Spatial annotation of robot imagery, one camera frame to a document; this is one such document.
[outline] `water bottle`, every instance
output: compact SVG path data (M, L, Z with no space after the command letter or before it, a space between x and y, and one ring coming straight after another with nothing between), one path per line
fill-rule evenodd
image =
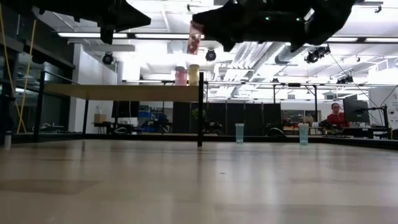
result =
M6 150L6 151L11 150L11 136L12 136L12 132L6 131L6 136L4 138L4 150Z
M236 143L243 143L244 124L235 124L236 128Z
M300 144L306 146L308 144L308 124L298 124L298 133L300 135Z

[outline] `cable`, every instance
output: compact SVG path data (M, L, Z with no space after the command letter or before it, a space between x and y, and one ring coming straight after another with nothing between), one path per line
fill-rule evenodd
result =
M33 30L32 30L32 40L30 40L30 50L29 50L29 56L32 56L33 52L33 43L35 40L35 31L36 31L36 20L33 22ZM27 82L28 82L28 75L29 75L29 70L30 70L30 62L32 60L29 60L27 63L27 69L26 69L26 76L25 76L25 87L24 87L24 96L22 97L22 104L21 104L21 117L24 114L24 105L25 105L25 99L26 99L26 88L27 88ZM19 129L21 128L21 123L22 119L19 120L18 128L17 128L17 134L19 133Z
M338 61L335 59L335 57L332 55L332 54L330 54L330 56L333 58L333 60L336 62L336 64L340 67L340 69L341 69L341 71L343 71L343 73L346 75L346 76L349 76L347 73L346 73L346 71L341 67L341 65L338 63ZM373 102L373 100L372 99L370 99L370 97L357 85L357 84L355 84L355 83L353 83L359 90L361 90L361 92L369 99L369 101L371 102L371 103L373 103L375 106L377 106L377 104L375 104L375 102ZM380 112L380 110L379 110L379 115L380 115L380 121L383 121L383 119L381 118L381 112Z
M397 89L398 85L396 85L394 87L394 89L392 89L392 91L390 92L390 94L388 94L388 96L386 97L386 99L383 100L383 102L380 104L380 107L383 106L383 103L386 102L386 100L391 96L391 94Z
M0 24L1 24L2 41L3 41L3 46L4 46L4 54L6 57L7 72L8 72L8 77L9 77L9 81L10 81L12 97L15 98L15 89L14 89L14 85L12 84L13 82L12 82L12 76L11 76L11 69L10 69L10 64L8 62L6 35L5 35L5 31L4 31L4 22L2 20L2 4L1 3L0 3ZM19 120L22 120L22 116L21 116L21 113L19 112L17 103L16 103L16 108L17 108L17 114L18 114ZM25 122L23 120L22 120L22 127L24 128L24 131L26 133Z

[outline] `ceiling light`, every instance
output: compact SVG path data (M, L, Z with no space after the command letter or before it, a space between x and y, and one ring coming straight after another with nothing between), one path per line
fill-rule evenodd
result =
M365 42L386 42L386 43L398 43L398 38L366 38Z
M100 38L100 33L79 33L79 32L59 32L58 35L60 37L66 38ZM113 38L127 38L127 34L113 34Z
M135 34L137 39L164 39L164 40L188 40L189 34Z
M126 80L128 83L162 83L161 80Z
M220 84L220 85L239 85L239 84L245 84L245 82L224 82L224 81L209 81L209 84Z
M355 37L330 37L327 42L357 42Z
M254 100L253 98L231 98L229 100Z
M289 42L285 43L286 46L291 46L292 44ZM312 45L312 44L304 44L304 47L327 47L328 44L321 44L321 45Z

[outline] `ceiling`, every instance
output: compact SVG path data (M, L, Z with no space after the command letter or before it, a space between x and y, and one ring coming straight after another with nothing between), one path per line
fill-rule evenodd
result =
M219 0L127 0L129 4L152 19L149 26L127 30L128 32L164 32L188 33L192 14L219 7L225 1ZM375 13L376 7L355 6L346 25L336 35L388 35L398 37L398 1L384 0L382 11ZM46 12L40 19L59 32L99 32L94 22ZM79 40L86 45L104 46L100 40ZM398 45L374 44L331 44L331 55L317 63L307 64L304 57L311 47L301 49L289 60L287 65L275 64L275 56L284 50L284 43L242 43L229 52L223 52L222 46L215 41L202 41L197 56L184 54L186 41L181 40L114 40L115 45L134 45L134 52L114 52L118 60L137 60L144 78L159 77L156 74L170 74L177 65L187 66L197 63L202 70L212 73L214 80L249 79L251 82L269 82L279 78L284 82L336 82L342 75L342 69L350 72L357 80L364 81L369 69L389 58L398 57ZM207 49L216 51L214 62L207 62ZM101 58L104 52L93 51L92 55ZM222 91L231 95L232 91ZM211 91L215 96L219 89Z

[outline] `ventilation duct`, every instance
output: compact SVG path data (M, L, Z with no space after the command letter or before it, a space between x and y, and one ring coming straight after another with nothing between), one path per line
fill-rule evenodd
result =
M297 49L295 52L292 52L291 46L286 45L275 57L275 63L278 65L287 65L294 57L301 54L306 49L307 47L303 46Z

